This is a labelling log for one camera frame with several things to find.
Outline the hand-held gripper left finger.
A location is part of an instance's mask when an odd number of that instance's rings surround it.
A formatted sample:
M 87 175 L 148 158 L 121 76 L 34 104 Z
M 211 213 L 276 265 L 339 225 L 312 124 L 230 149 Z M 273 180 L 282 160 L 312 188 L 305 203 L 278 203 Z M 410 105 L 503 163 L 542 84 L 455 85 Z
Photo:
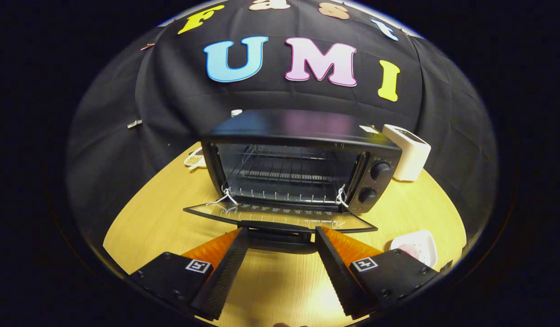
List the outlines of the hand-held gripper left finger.
M 237 228 L 184 254 L 165 251 L 130 279 L 184 314 L 218 320 L 248 245 L 248 230 Z

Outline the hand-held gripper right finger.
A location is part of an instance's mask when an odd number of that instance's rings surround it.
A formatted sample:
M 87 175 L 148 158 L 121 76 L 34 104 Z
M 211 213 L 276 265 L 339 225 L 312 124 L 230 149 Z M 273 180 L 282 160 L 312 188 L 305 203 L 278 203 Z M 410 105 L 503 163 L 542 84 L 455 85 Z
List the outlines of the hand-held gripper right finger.
M 438 278 L 438 271 L 404 250 L 380 251 L 332 228 L 319 226 L 315 244 L 344 314 L 383 314 Z

